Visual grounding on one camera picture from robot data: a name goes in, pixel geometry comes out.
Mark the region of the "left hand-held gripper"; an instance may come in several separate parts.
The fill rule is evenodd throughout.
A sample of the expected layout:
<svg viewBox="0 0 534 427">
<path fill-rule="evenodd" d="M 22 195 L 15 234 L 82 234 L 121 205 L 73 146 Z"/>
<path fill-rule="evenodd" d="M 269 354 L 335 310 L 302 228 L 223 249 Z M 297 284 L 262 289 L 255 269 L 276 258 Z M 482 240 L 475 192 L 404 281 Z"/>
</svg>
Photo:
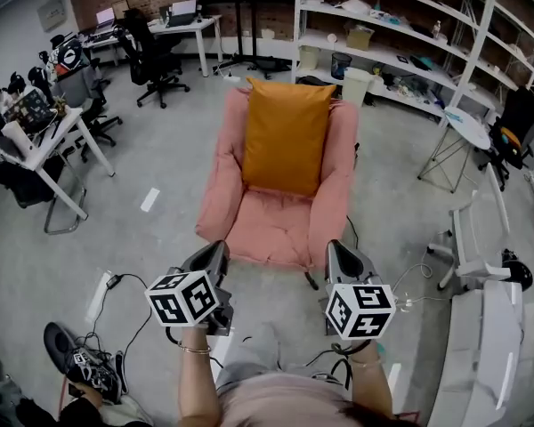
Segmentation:
<svg viewBox="0 0 534 427">
<path fill-rule="evenodd" d="M 228 273 L 230 249 L 216 240 L 191 255 L 180 269 L 157 278 L 145 297 L 163 327 L 204 325 L 208 335 L 231 332 L 231 293 L 221 284 Z"/>
</svg>

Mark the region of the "orange cushion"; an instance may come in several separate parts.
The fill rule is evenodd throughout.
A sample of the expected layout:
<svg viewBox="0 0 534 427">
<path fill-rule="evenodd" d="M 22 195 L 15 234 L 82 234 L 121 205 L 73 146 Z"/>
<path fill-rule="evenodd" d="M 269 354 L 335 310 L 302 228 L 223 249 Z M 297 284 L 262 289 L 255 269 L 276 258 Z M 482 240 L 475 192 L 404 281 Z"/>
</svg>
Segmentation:
<svg viewBox="0 0 534 427">
<path fill-rule="evenodd" d="M 249 77 L 242 178 L 258 189 L 311 197 L 320 170 L 334 85 Z"/>
</svg>

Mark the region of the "person's left forearm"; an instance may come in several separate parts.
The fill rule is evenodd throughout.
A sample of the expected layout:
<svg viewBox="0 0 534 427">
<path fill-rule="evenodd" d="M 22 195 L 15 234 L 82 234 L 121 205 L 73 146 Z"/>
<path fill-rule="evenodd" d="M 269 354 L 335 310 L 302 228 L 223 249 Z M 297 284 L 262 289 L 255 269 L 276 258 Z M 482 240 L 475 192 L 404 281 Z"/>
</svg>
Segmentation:
<svg viewBox="0 0 534 427">
<path fill-rule="evenodd" d="M 221 409 L 210 364 L 206 330 L 184 328 L 181 339 L 178 404 L 181 427 L 217 427 Z"/>
</svg>

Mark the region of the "person's legs in grey trousers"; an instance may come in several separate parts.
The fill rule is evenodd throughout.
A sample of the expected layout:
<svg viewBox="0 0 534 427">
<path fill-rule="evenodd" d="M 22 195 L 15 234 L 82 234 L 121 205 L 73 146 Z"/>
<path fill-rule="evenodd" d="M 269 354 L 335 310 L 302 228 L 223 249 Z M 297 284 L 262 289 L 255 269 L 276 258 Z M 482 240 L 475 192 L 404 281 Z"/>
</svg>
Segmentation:
<svg viewBox="0 0 534 427">
<path fill-rule="evenodd" d="M 329 372 L 299 364 L 282 364 L 279 335 L 272 323 L 261 324 L 255 331 L 235 332 L 215 379 L 218 391 L 236 386 L 260 375 L 294 375 L 344 386 Z"/>
</svg>

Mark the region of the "white mesh office chair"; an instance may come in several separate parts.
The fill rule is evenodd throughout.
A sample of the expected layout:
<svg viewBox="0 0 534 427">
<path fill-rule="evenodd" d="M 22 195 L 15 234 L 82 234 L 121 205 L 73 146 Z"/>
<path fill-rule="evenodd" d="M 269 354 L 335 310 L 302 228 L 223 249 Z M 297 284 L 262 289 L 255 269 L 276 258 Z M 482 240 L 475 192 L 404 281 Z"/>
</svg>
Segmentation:
<svg viewBox="0 0 534 427">
<path fill-rule="evenodd" d="M 431 243 L 426 252 L 451 258 L 451 266 L 437 285 L 443 290 L 453 277 L 471 288 L 486 280 L 502 281 L 511 271 L 502 263 L 510 235 L 510 225 L 502 192 L 492 165 L 487 165 L 484 177 L 470 201 L 449 212 L 452 229 L 448 236 L 452 246 Z"/>
</svg>

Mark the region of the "black round stool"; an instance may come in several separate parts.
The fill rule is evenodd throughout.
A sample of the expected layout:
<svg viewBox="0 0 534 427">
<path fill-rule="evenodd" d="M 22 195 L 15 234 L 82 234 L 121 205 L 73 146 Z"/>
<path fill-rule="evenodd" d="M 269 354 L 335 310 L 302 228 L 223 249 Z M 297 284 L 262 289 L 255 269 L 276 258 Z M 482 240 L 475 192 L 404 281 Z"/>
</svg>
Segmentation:
<svg viewBox="0 0 534 427">
<path fill-rule="evenodd" d="M 502 267 L 510 271 L 510 276 L 504 279 L 505 282 L 520 284 L 523 292 L 532 286 L 533 276 L 530 269 L 519 260 L 516 253 L 507 248 L 502 252 Z"/>
</svg>

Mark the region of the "tall white bin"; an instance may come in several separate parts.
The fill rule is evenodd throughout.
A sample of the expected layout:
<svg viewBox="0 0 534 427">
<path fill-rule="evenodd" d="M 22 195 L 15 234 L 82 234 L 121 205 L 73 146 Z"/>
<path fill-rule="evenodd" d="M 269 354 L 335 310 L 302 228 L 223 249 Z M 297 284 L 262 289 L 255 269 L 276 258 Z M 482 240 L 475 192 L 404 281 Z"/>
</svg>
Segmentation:
<svg viewBox="0 0 534 427">
<path fill-rule="evenodd" d="M 342 98 L 361 108 L 372 81 L 373 76 L 367 71 L 353 67 L 346 68 L 342 85 Z"/>
</svg>

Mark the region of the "black bag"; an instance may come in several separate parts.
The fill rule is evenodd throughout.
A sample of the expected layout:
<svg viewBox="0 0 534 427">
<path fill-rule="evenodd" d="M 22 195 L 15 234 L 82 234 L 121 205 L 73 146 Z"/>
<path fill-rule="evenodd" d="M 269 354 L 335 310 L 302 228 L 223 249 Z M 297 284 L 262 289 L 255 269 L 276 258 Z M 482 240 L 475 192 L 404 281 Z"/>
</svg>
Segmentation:
<svg viewBox="0 0 534 427">
<path fill-rule="evenodd" d="M 308 75 L 304 77 L 298 77 L 295 81 L 297 85 L 310 85 L 310 86 L 332 86 L 336 87 L 336 84 L 329 83 L 327 81 L 321 80 L 316 76 Z"/>
</svg>

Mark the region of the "white cluttered desk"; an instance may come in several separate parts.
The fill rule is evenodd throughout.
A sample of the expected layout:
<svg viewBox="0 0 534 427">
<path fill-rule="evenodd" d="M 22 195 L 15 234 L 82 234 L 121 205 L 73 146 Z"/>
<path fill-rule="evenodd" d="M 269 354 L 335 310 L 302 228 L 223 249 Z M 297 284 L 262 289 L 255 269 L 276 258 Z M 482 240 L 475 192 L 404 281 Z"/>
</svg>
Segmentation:
<svg viewBox="0 0 534 427">
<path fill-rule="evenodd" d="M 67 106 L 65 110 L 67 111 L 67 114 L 60 121 L 58 129 L 55 129 L 55 126 L 47 128 L 44 132 L 44 139 L 41 145 L 37 148 L 33 148 L 26 156 L 25 160 L 8 155 L 2 149 L 0 149 L 0 160 L 13 163 L 36 173 L 53 192 L 54 197 L 61 200 L 79 217 L 80 220 L 84 221 L 88 218 L 88 213 L 46 172 L 44 169 L 45 161 L 52 155 L 61 156 L 62 140 L 68 136 L 71 129 L 76 127 L 81 136 L 85 139 L 85 143 L 89 146 L 91 152 L 106 169 L 108 176 L 114 176 L 115 170 L 99 148 L 90 131 L 87 129 L 81 116 L 83 110 L 81 108 L 70 108 L 69 106 Z"/>
</svg>

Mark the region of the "black sled base chair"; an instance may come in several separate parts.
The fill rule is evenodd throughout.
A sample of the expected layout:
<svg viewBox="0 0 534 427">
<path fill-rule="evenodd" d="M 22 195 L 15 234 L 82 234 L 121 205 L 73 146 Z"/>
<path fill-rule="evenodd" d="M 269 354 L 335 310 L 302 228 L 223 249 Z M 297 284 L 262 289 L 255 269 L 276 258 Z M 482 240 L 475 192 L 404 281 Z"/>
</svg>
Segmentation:
<svg viewBox="0 0 534 427">
<path fill-rule="evenodd" d="M 74 167 L 60 154 L 54 155 L 44 163 L 44 171 L 54 180 L 58 181 L 63 169 L 67 167 L 80 186 L 81 196 L 78 205 L 82 206 L 85 201 L 86 188 L 77 175 Z M 54 207 L 58 196 L 35 172 L 24 169 L 16 164 L 0 162 L 0 185 L 11 191 L 18 206 L 22 209 L 40 203 L 48 203 L 49 208 L 44 223 L 44 232 L 48 235 L 60 235 L 73 232 L 77 229 L 82 218 L 76 214 L 76 219 L 65 229 L 53 230 L 50 227 Z"/>
</svg>

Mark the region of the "cream waste bin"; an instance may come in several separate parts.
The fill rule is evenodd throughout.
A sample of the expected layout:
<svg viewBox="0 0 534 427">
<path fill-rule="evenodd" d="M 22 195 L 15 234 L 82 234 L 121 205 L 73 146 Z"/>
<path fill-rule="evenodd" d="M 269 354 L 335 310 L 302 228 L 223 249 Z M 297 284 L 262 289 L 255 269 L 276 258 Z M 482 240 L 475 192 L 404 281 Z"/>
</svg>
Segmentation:
<svg viewBox="0 0 534 427">
<path fill-rule="evenodd" d="M 298 68 L 304 70 L 315 70 L 319 65 L 320 48 L 302 45 L 299 48 Z"/>
</svg>

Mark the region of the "black high-back office chair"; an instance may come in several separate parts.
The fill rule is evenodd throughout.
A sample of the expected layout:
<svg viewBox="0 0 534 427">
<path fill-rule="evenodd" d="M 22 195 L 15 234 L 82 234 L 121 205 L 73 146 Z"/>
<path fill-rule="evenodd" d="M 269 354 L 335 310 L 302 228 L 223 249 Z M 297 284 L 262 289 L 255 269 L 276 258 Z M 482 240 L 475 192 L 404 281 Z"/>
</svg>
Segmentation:
<svg viewBox="0 0 534 427">
<path fill-rule="evenodd" d="M 146 92 L 137 100 L 142 107 L 143 101 L 153 94 L 158 97 L 159 106 L 167 107 L 164 93 L 173 89 L 183 89 L 186 93 L 190 88 L 179 81 L 182 64 L 173 48 L 178 41 L 159 41 L 150 31 L 148 21 L 143 13 L 136 9 L 128 9 L 124 17 L 117 21 L 113 35 L 124 49 L 128 59 L 131 81 L 138 86 L 145 85 Z"/>
</svg>

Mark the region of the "sticker covered laptop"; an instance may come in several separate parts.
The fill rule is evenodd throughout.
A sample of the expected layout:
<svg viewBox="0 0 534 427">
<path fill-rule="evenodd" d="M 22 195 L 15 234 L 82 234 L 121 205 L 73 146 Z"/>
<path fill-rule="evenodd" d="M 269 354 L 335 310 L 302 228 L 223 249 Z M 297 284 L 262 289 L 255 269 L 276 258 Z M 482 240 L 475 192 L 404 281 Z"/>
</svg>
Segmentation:
<svg viewBox="0 0 534 427">
<path fill-rule="evenodd" d="M 53 118 L 54 112 L 38 90 L 25 93 L 4 112 L 4 119 L 7 122 L 16 120 L 20 125 L 49 122 Z"/>
</svg>

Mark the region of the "open grey laptop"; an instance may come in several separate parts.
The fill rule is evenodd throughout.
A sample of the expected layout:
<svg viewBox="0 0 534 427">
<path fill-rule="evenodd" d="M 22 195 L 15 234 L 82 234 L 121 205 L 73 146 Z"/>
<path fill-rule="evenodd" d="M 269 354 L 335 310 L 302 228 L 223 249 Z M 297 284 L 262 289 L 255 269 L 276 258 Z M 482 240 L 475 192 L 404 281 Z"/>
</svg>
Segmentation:
<svg viewBox="0 0 534 427">
<path fill-rule="evenodd" d="M 188 25 L 196 17 L 197 1 L 186 0 L 175 2 L 166 7 L 166 27 Z"/>
</svg>

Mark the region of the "white wall panel box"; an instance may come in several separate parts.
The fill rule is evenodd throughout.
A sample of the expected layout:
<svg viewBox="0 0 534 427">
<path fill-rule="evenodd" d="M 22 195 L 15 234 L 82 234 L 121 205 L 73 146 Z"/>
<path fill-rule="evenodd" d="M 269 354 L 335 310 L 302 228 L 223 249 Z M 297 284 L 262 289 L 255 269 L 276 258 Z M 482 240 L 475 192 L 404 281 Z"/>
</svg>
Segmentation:
<svg viewBox="0 0 534 427">
<path fill-rule="evenodd" d="M 44 32 L 50 32 L 67 20 L 64 0 L 48 0 L 37 8 L 37 15 Z"/>
</svg>

